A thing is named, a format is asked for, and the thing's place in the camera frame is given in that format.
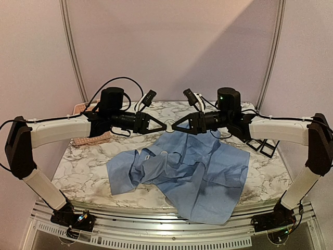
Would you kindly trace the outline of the round brooch dark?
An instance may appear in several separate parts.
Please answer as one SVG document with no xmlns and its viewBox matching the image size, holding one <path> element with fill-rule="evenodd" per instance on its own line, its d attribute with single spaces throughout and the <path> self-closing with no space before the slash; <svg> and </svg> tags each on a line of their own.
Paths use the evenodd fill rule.
<svg viewBox="0 0 333 250">
<path fill-rule="evenodd" d="M 166 125 L 166 132 L 167 133 L 173 133 L 174 132 L 174 129 L 172 128 L 172 125 L 175 123 L 175 121 L 174 120 L 172 120 L 172 119 L 169 119 L 169 120 L 166 120 L 165 122 L 164 122 L 164 124 Z"/>
</svg>

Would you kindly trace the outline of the blue shirt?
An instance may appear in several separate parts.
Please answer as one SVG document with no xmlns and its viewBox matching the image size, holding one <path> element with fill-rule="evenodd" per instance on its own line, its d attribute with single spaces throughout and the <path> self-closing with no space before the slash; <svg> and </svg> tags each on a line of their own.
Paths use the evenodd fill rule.
<svg viewBox="0 0 333 250">
<path fill-rule="evenodd" d="M 107 163 L 113 195 L 155 185 L 190 221 L 224 224 L 245 186 L 250 154 L 219 139 L 219 131 L 162 134 L 150 147 L 125 151 Z"/>
</svg>

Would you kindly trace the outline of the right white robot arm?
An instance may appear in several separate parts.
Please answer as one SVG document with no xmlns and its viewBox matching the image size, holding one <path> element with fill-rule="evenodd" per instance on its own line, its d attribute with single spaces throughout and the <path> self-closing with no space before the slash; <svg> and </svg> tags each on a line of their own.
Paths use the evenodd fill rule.
<svg viewBox="0 0 333 250">
<path fill-rule="evenodd" d="M 277 140 L 308 147 L 308 159 L 290 188 L 282 195 L 279 207 L 269 216 L 273 227 L 280 227 L 315 183 L 332 167 L 332 129 L 323 114 L 313 117 L 283 118 L 263 116 L 255 110 L 242 110 L 240 93 L 231 87 L 217 90 L 217 110 L 205 112 L 201 108 L 172 124 L 172 129 L 188 134 L 202 134 L 209 130 L 227 128 L 240 140 Z"/>
</svg>

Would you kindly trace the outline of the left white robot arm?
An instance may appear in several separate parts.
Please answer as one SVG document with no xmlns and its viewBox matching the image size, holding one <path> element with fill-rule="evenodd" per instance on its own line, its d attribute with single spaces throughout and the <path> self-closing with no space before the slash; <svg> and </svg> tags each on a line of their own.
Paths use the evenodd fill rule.
<svg viewBox="0 0 333 250">
<path fill-rule="evenodd" d="M 1 127 L 11 124 L 5 155 L 9 166 L 3 169 L 25 182 L 49 208 L 57 211 L 56 215 L 66 226 L 77 222 L 77 214 L 72 211 L 71 202 L 52 184 L 50 179 L 38 168 L 33 159 L 34 148 L 53 142 L 73 138 L 95 138 L 113 128 L 125 131 L 125 137 L 132 133 L 150 134 L 166 130 L 163 122 L 145 113 L 143 108 L 149 107 L 156 93 L 150 90 L 142 93 L 134 112 L 123 108 L 123 99 L 130 100 L 128 94 L 120 87 L 108 87 L 104 83 L 96 92 L 99 102 L 92 110 L 85 108 L 76 115 L 64 117 L 25 120 L 22 116 L 5 121 Z"/>
</svg>

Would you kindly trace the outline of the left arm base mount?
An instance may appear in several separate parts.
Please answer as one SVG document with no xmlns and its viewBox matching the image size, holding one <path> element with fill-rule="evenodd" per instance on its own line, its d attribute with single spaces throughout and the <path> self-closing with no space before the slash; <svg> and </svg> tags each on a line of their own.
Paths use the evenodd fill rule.
<svg viewBox="0 0 333 250">
<path fill-rule="evenodd" d="M 53 211 L 50 221 L 60 226 L 92 232 L 95 225 L 96 216 L 91 214 L 88 210 L 75 213 L 73 205 L 66 203 L 59 210 Z"/>
</svg>

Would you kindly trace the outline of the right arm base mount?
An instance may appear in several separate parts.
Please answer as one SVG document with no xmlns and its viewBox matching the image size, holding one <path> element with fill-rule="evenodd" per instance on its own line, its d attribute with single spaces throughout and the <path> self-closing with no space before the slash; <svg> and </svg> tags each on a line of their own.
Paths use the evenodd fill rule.
<svg viewBox="0 0 333 250">
<path fill-rule="evenodd" d="M 265 214 L 255 215 L 251 218 L 251 225 L 254 227 L 255 232 L 261 232 L 271 229 L 284 228 L 292 225 L 290 229 L 286 229 L 284 235 L 291 234 L 300 224 L 303 215 L 303 205 L 300 204 L 300 220 L 297 222 L 296 214 L 293 209 L 288 209 L 278 201 L 272 212 Z"/>
</svg>

